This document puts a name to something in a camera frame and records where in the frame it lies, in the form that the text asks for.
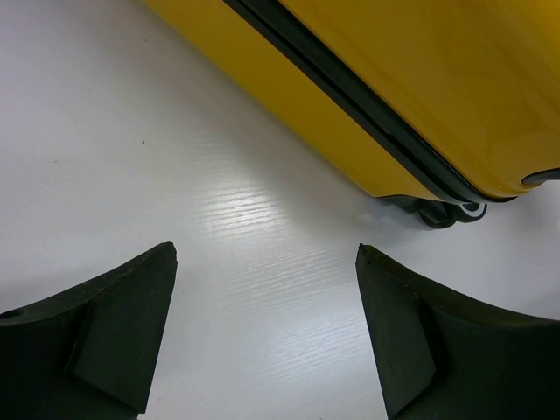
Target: yellow side panel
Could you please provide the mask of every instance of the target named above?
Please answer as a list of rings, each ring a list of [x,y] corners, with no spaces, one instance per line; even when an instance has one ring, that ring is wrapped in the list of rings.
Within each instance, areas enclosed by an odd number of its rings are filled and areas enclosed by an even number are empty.
[[[435,199],[221,0],[144,1],[366,192]]]
[[[560,167],[557,0],[281,0],[483,192]]]

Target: black rubber seam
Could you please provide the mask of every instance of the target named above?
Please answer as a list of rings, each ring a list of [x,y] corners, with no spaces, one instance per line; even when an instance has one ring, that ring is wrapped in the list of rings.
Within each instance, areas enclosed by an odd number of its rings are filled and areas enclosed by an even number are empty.
[[[500,202],[471,185],[277,0],[223,0],[441,200]]]

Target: white table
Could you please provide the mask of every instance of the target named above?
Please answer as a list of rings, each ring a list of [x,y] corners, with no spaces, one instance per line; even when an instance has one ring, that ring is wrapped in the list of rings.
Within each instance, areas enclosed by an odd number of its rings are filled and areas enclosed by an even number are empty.
[[[0,312],[173,240],[145,419],[383,419],[360,242],[560,318],[560,189],[428,231],[358,191],[136,0],[0,0]]]

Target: yellow suitcase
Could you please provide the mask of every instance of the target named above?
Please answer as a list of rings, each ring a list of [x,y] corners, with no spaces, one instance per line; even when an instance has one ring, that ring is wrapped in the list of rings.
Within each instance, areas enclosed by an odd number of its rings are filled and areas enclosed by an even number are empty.
[[[560,177],[560,2],[144,1],[363,190],[434,228]]]

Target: glossy yellow surface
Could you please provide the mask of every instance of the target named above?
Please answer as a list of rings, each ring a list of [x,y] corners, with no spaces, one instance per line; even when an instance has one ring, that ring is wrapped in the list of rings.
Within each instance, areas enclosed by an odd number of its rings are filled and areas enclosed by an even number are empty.
[[[281,0],[480,190],[560,167],[557,0]]]
[[[144,0],[371,195],[435,197],[221,0]]]

